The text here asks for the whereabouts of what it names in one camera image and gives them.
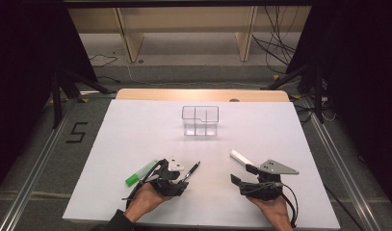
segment person's left hand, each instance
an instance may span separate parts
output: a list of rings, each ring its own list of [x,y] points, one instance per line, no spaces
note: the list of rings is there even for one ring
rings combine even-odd
[[[153,211],[161,203],[171,199],[171,196],[158,194],[150,183],[145,183],[136,193],[133,201],[123,213],[130,221],[136,222],[141,216]]]

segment black pen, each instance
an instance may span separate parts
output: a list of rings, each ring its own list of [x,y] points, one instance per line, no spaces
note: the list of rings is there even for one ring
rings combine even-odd
[[[180,180],[180,181],[178,182],[178,184],[181,184],[181,183],[185,182],[185,181],[190,177],[190,175],[192,175],[193,172],[195,172],[195,170],[198,168],[198,166],[199,166],[199,162],[197,162],[197,163],[192,167],[192,169],[190,169],[190,171],[184,176],[184,178],[183,178],[182,180]]]

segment pen holder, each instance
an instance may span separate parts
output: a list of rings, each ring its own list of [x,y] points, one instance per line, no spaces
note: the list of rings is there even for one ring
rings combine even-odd
[[[181,118],[185,136],[217,136],[219,107],[184,106]]]

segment pen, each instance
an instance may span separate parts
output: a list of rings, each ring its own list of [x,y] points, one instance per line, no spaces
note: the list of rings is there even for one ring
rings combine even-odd
[[[180,181],[178,182],[178,184],[181,184],[181,183],[185,182],[185,181],[193,174],[193,172],[195,172],[195,170],[198,168],[198,166],[199,166],[199,162],[197,162],[197,163],[192,167],[192,169],[190,169],[190,171],[184,176],[184,178],[183,178],[182,180],[180,180]]]
[[[157,164],[157,160],[153,160],[144,167],[142,167],[140,170],[138,170],[135,174],[131,175],[129,178],[127,178],[124,182],[126,182],[127,186],[132,186],[136,182],[138,182],[142,177],[144,177],[152,167],[154,167]]]

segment wooden desk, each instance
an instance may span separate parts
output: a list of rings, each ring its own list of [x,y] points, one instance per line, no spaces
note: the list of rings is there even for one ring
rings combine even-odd
[[[244,102],[228,102],[232,98]],[[218,135],[184,136],[183,106],[218,106]],[[139,224],[269,228],[256,206],[230,182],[230,173],[256,182],[255,175],[229,157],[231,149],[256,165],[274,159],[300,172],[282,175],[298,198],[299,228],[340,228],[293,104],[282,91],[264,90],[121,90],[108,108],[64,219],[109,220],[115,209],[124,209],[121,199],[132,191],[124,180],[150,160],[173,156],[184,172],[201,164],[181,196],[143,216]],[[284,193],[293,198],[286,189]]]

